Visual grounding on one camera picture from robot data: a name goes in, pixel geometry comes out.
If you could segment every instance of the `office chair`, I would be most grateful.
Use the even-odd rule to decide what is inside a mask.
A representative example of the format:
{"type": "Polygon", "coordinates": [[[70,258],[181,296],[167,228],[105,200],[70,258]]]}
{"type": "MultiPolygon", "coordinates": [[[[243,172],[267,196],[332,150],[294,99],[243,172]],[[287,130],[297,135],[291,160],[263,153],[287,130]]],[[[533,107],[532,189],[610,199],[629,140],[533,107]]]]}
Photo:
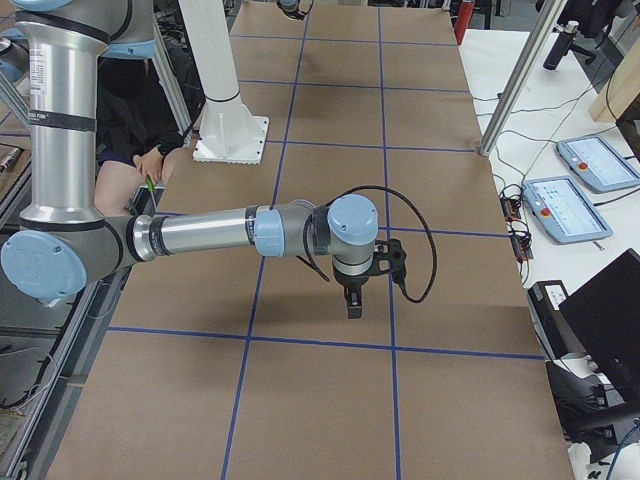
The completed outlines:
{"type": "MultiPolygon", "coordinates": [[[[536,2],[536,10],[539,12],[545,0],[536,2]]],[[[604,40],[611,32],[613,18],[623,0],[569,0],[564,10],[558,17],[558,24],[566,26],[570,20],[578,22],[578,32],[585,38],[597,38],[603,33],[602,40],[596,45],[600,48],[604,40]]],[[[569,50],[587,57],[585,63],[589,65],[596,59],[596,54],[574,43],[569,50]]]]}

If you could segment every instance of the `person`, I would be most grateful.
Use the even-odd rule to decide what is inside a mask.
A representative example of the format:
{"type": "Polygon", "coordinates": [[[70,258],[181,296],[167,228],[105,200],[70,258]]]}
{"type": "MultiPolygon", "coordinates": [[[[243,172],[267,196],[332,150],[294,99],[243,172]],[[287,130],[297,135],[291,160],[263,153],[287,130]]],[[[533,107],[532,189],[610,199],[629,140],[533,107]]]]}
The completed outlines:
{"type": "Polygon", "coordinates": [[[152,62],[105,58],[98,66],[96,208],[129,215],[126,206],[150,179],[167,183],[183,138],[152,62]]]}

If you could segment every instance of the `black bottle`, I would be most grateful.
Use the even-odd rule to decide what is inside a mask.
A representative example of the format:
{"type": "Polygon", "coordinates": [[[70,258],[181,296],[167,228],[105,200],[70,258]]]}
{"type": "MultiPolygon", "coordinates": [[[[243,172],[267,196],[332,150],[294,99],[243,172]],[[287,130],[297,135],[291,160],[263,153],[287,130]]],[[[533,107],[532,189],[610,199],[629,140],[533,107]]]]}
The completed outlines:
{"type": "Polygon", "coordinates": [[[551,47],[551,51],[542,66],[547,70],[555,70],[560,60],[562,60],[562,57],[569,51],[569,47],[573,43],[573,39],[577,33],[578,22],[571,20],[567,23],[566,27],[561,29],[556,42],[553,44],[553,47],[551,47]]]}

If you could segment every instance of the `white tablet with blue border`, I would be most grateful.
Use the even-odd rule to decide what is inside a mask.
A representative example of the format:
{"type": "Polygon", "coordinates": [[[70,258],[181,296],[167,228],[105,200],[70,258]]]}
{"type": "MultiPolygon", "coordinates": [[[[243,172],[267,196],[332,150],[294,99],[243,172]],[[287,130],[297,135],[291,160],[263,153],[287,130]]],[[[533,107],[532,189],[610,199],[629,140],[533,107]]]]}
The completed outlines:
{"type": "Polygon", "coordinates": [[[525,180],[522,195],[547,234],[560,244],[610,237],[611,227],[569,176],[525,180]]]}
{"type": "Polygon", "coordinates": [[[563,140],[556,149],[569,168],[595,192],[640,185],[640,173],[598,135],[563,140]]]}

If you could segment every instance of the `blue cable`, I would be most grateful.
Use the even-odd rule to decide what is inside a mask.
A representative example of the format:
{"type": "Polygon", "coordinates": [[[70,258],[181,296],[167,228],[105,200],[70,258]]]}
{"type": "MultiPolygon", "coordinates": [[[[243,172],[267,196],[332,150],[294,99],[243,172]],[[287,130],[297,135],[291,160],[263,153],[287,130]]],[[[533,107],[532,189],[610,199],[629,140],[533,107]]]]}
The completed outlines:
{"type": "Polygon", "coordinates": [[[629,430],[627,432],[627,434],[622,439],[622,442],[620,442],[620,445],[618,445],[618,448],[616,450],[616,454],[613,456],[613,461],[611,462],[611,466],[609,467],[609,472],[607,473],[607,479],[606,480],[611,480],[611,474],[613,473],[613,467],[616,465],[616,461],[618,460],[618,456],[620,455],[620,452],[626,446],[627,440],[629,440],[629,438],[631,438],[631,435],[633,435],[636,431],[640,430],[640,422],[637,421],[637,420],[636,420],[636,422],[637,422],[636,426],[633,427],[631,430],[629,430]]]}

